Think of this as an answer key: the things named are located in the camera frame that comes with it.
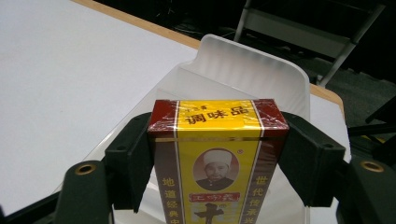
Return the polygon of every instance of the white table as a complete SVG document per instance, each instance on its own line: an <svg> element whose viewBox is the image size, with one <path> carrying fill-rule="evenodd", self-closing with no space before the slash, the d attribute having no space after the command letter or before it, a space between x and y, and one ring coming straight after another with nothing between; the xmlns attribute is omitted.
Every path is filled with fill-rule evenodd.
<svg viewBox="0 0 396 224"><path fill-rule="evenodd" d="M65 171L162 77L196 55L67 0L0 0L0 40L0 204L6 215L55 191ZM311 122L348 147L338 105L311 97ZM311 209L311 217L328 210Z"/></svg>

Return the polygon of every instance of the yellow box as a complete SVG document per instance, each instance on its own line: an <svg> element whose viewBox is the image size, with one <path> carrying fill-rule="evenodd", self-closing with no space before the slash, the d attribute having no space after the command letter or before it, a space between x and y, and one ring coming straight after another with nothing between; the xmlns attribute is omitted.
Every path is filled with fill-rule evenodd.
<svg viewBox="0 0 396 224"><path fill-rule="evenodd" d="M157 100L148 137L166 222L255 223L288 130L272 99Z"/></svg>

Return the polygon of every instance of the white plastic container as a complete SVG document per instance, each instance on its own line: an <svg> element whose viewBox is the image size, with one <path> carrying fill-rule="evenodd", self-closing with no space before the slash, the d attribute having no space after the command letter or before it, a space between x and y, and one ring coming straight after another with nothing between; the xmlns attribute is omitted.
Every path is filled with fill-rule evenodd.
<svg viewBox="0 0 396 224"><path fill-rule="evenodd" d="M280 110L309 120L309 91L308 76L294 63L215 35L206 35L197 57L170 71L93 152L103 151L131 118L151 111L156 99L273 98ZM96 153L95 158L100 160L103 154L99 154ZM116 211L116 220L118 223L165 221L154 172L140 211L137 215L131 211ZM307 223L308 218L308 209L276 167L258 223L300 224Z"/></svg>

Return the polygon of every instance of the brass screw hole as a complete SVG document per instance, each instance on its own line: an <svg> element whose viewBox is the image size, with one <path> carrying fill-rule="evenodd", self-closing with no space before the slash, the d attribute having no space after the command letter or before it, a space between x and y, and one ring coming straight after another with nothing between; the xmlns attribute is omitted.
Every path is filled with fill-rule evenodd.
<svg viewBox="0 0 396 224"><path fill-rule="evenodd" d="M384 167L382 167L380 164L373 162L373 161L362 161L361 166L369 171L381 173L384 172Z"/></svg>
<svg viewBox="0 0 396 224"><path fill-rule="evenodd" d="M96 170L96 165L83 164L76 169L76 175L87 175L92 173L94 170Z"/></svg>

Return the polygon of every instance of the man's portrait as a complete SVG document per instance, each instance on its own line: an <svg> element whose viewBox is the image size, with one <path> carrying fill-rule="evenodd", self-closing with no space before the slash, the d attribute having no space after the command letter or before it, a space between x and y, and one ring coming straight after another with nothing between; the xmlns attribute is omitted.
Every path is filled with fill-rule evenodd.
<svg viewBox="0 0 396 224"><path fill-rule="evenodd" d="M195 180L203 189L213 191L225 189L233 183L237 172L234 167L238 165L233 153L224 148L213 148L195 162Z"/></svg>

